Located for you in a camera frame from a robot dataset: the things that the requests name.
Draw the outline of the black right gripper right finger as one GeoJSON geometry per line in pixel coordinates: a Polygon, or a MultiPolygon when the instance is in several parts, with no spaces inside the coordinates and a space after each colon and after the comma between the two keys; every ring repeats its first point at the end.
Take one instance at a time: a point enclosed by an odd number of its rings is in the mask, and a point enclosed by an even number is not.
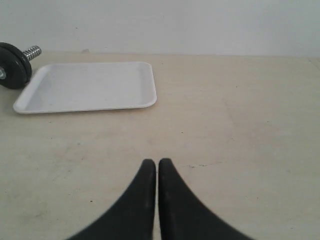
{"type": "Polygon", "coordinates": [[[250,240],[190,190],[169,158],[158,164],[158,214],[163,240],[250,240]]]}

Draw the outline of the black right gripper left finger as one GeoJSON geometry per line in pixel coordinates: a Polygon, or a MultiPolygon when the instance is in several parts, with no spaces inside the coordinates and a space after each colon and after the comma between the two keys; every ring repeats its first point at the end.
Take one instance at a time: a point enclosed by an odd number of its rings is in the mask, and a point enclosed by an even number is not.
{"type": "Polygon", "coordinates": [[[120,198],[97,220],[71,240],[153,239],[156,197],[156,165],[145,159],[120,198]]]}

